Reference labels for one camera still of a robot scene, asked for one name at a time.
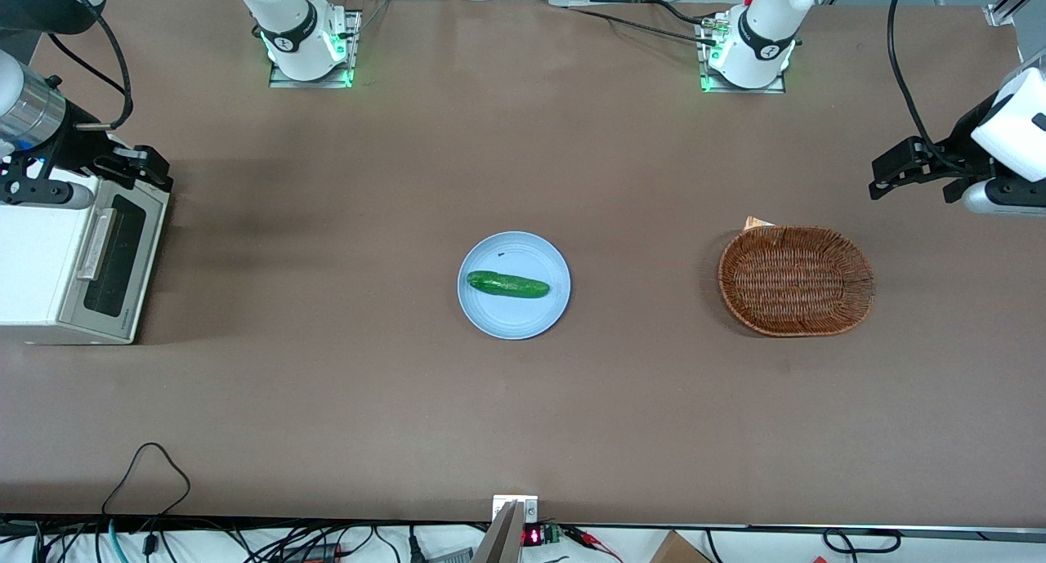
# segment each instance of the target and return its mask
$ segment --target oven window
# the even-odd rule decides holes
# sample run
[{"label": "oven window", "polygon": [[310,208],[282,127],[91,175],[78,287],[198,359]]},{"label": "oven window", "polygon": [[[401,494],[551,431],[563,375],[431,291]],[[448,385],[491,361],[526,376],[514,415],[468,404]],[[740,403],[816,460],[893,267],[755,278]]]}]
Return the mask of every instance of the oven window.
[{"label": "oven window", "polygon": [[145,210],[121,196],[113,198],[115,224],[109,232],[106,254],[101,257],[98,278],[87,285],[84,308],[117,317],[123,310],[123,298],[131,284],[141,232],[145,227]]}]

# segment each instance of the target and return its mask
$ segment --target plate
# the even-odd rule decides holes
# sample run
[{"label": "plate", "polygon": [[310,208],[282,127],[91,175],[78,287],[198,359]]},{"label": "plate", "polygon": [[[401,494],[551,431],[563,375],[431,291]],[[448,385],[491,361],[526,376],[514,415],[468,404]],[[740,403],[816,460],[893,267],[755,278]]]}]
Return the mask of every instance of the plate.
[{"label": "plate", "polygon": [[[469,285],[469,273],[494,271],[545,282],[548,294],[538,299],[491,295]],[[505,340],[523,340],[547,331],[570,300],[567,262],[545,239],[530,232],[501,232],[473,247],[458,272],[458,301],[477,329]]]}]

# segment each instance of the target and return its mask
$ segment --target red wire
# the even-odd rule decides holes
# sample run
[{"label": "red wire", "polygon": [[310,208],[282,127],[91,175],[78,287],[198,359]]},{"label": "red wire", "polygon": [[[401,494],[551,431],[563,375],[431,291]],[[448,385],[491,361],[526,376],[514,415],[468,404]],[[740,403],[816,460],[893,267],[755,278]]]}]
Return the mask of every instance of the red wire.
[{"label": "red wire", "polygon": [[598,550],[599,553],[606,553],[607,555],[612,556],[613,559],[617,559],[617,563],[624,563],[624,561],[621,560],[621,558],[618,557],[616,553],[608,548],[607,545],[600,544],[599,546],[595,547],[595,549]]},{"label": "red wire", "polygon": [[616,553],[611,550],[609,546],[602,544],[601,542],[599,542],[597,538],[586,533],[585,531],[582,531],[582,540],[586,541],[589,545],[591,545],[592,548],[598,550],[599,553],[612,556],[613,559],[617,559],[617,563],[624,563],[624,561],[620,557],[618,557]]}]

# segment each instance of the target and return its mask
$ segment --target woven basket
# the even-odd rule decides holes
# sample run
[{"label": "woven basket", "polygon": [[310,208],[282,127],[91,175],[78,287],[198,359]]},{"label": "woven basket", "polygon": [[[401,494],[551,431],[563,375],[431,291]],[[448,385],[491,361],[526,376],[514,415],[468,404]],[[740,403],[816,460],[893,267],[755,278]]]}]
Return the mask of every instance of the woven basket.
[{"label": "woven basket", "polygon": [[720,260],[730,312],[767,336],[831,336],[871,311],[876,284],[857,245],[827,228],[764,226],[737,234]]}]

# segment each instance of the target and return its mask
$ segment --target white floor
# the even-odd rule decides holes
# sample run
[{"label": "white floor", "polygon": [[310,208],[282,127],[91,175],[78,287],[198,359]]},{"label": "white floor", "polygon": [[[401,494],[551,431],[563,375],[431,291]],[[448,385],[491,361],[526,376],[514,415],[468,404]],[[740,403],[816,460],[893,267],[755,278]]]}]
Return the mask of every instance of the white floor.
[{"label": "white floor", "polygon": [[[614,549],[624,563],[647,563],[657,551],[664,538],[664,530],[647,528],[586,528],[608,547]],[[407,526],[382,526],[381,536],[391,542],[399,553],[400,563],[409,563],[410,550],[407,543]],[[368,527],[351,528],[341,540],[343,548],[350,549],[366,538]],[[470,526],[448,524],[439,526],[417,526],[416,536],[424,555],[434,559],[463,549],[476,548],[482,540],[482,533]],[[262,547],[275,541],[285,532],[250,531],[244,533],[251,547]],[[684,538],[712,560],[704,533],[683,531]],[[133,536],[120,534],[118,540],[129,563],[142,563],[142,540],[145,534]],[[167,542],[177,563],[243,563],[247,554],[228,536],[217,531],[185,531],[166,533]],[[821,542],[820,535],[752,533],[719,531],[713,533],[715,546],[723,563],[813,563],[823,557],[828,563],[852,563],[848,556],[831,551]],[[892,539],[854,537],[858,547],[883,547]],[[31,563],[32,538],[0,545],[0,561],[3,563]],[[61,554],[60,543],[52,547],[49,562],[55,562]],[[100,543],[103,563],[118,563],[108,537],[103,535]],[[568,557],[565,563],[615,563],[607,555],[579,547],[571,541],[523,549],[522,563],[546,563],[560,557]],[[163,545],[152,557],[154,563],[168,563],[172,559]],[[392,549],[385,543],[371,539],[358,553],[342,559],[348,563],[396,563]],[[68,563],[97,563],[94,554],[94,536],[81,537],[66,556]],[[901,548],[889,555],[860,555],[859,563],[1043,563],[1046,561],[1046,544],[972,541],[946,539],[904,539]]]}]

